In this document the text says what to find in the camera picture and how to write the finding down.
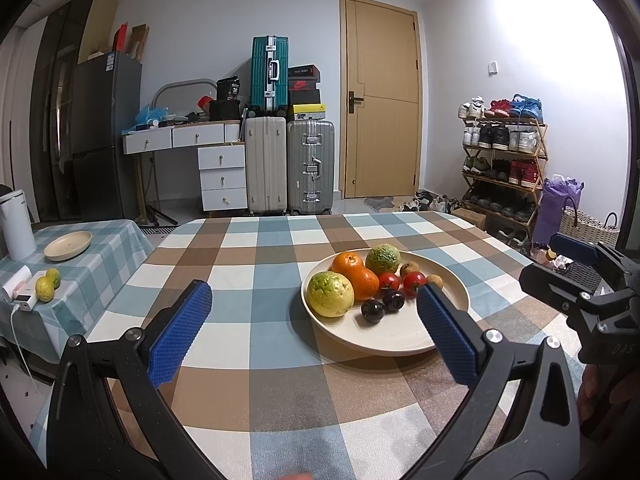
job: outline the yellow lemon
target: yellow lemon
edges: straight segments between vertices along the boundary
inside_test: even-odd
[[[49,278],[53,283],[53,288],[58,288],[60,286],[60,272],[57,269],[49,269],[45,274],[47,278]]]
[[[36,280],[36,296],[43,303],[53,300],[53,282],[47,276],[41,276]]]

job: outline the wooden door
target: wooden door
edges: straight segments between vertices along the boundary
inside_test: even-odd
[[[346,1],[345,197],[412,195],[420,151],[414,14]]]

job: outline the silver suitcase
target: silver suitcase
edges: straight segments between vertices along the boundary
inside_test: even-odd
[[[329,121],[291,121],[287,125],[289,210],[293,214],[331,214],[334,137]]]
[[[287,209],[287,123],[256,117],[244,124],[246,192],[252,213]]]

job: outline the teal checkered tablecloth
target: teal checkered tablecloth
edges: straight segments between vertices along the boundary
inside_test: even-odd
[[[397,480],[431,445],[467,392],[437,351],[371,356],[309,319],[300,285],[341,251],[390,243],[450,269],[468,288],[469,314],[511,341],[556,335],[577,387],[580,343],[564,316],[522,292],[530,263],[468,222],[436,212],[199,220],[177,228],[110,303],[88,340],[145,327],[194,278],[212,311],[174,380],[159,393],[203,453],[230,479]],[[509,383],[478,452],[506,420]],[[119,382],[111,392],[131,441],[152,455]],[[46,455],[49,403],[30,440]]]
[[[50,262],[44,248],[56,238],[75,231],[89,231],[89,247],[66,262]],[[36,251],[14,262],[0,260],[0,284],[23,265],[32,274],[56,268],[62,281],[49,303],[39,301],[32,312],[14,314],[17,343],[50,363],[60,361],[67,338],[84,335],[102,315],[136,269],[151,254],[153,246],[131,220],[112,220],[52,226],[36,232]],[[0,335],[15,343],[9,324],[12,306],[0,300]]]

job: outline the woven basket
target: woven basket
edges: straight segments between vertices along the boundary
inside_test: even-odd
[[[570,200],[573,206],[567,207],[567,201]],[[615,219],[615,224],[607,226],[609,218]],[[610,247],[615,247],[618,241],[620,229],[618,228],[618,215],[609,213],[604,224],[593,216],[580,211],[576,206],[574,199],[568,196],[564,199],[564,207],[562,208],[562,219],[560,221],[560,232],[583,242],[591,242],[593,244],[603,243]]]

